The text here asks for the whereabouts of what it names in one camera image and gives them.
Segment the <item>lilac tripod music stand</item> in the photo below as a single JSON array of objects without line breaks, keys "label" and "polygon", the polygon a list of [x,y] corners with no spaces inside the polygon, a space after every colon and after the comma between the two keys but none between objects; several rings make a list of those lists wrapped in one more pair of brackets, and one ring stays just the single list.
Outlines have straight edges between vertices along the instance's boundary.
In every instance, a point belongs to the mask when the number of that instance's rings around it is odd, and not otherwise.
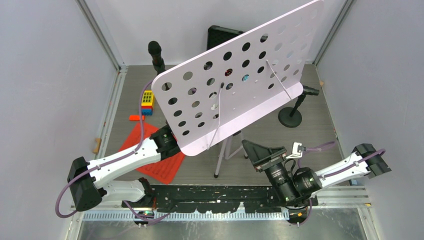
[{"label": "lilac tripod music stand", "polygon": [[324,6],[310,1],[155,77],[152,91],[184,155],[199,155],[303,92]]}]

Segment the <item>black microphone plain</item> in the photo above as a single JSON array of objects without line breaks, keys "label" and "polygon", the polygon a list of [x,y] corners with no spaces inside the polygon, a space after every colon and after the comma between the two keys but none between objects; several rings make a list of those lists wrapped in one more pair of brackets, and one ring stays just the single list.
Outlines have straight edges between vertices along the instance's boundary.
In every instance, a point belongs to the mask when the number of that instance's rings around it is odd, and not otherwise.
[{"label": "black microphone plain", "polygon": [[302,94],[305,95],[305,96],[318,96],[320,94],[320,90],[313,88],[313,87],[303,85]]}]

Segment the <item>red sheet music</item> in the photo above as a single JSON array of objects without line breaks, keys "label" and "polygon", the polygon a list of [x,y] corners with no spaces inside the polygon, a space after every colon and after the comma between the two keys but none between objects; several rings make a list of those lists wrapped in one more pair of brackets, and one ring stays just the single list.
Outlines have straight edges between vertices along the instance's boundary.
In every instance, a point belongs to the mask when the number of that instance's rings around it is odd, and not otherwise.
[{"label": "red sheet music", "polygon": [[[130,134],[123,142],[122,146],[119,149],[119,152],[125,150],[129,147],[132,147],[140,142],[141,139],[141,127],[140,123],[137,122],[134,128],[131,130]],[[137,168],[136,170],[142,174],[145,174],[153,179],[159,181],[162,184],[170,184],[175,176],[177,175],[180,166],[183,163],[185,155],[182,152],[166,158],[160,162],[144,165]]]}]

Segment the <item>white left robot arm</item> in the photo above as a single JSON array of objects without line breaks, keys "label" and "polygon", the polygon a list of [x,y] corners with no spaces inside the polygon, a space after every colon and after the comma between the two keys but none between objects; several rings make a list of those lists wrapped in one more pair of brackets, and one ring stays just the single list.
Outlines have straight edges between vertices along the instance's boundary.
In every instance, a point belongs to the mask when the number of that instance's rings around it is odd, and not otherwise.
[{"label": "white left robot arm", "polygon": [[139,167],[158,163],[180,153],[171,128],[166,125],[142,143],[113,155],[86,161],[76,158],[67,182],[76,211],[88,211],[102,202],[126,201],[148,207],[153,202],[153,189],[145,178],[120,181],[118,177]]}]

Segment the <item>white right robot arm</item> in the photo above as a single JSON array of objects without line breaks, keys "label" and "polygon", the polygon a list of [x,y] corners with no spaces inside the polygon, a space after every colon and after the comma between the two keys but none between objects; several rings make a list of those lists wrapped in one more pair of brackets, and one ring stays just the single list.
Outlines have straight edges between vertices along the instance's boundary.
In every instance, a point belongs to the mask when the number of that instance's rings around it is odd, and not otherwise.
[{"label": "white right robot arm", "polygon": [[284,207],[301,207],[320,191],[341,182],[367,176],[374,178],[391,171],[383,159],[385,149],[376,150],[370,143],[357,145],[343,160],[314,171],[299,164],[305,153],[321,152],[322,147],[308,148],[294,142],[292,151],[285,147],[265,147],[249,140],[242,146],[256,172],[264,172]]}]

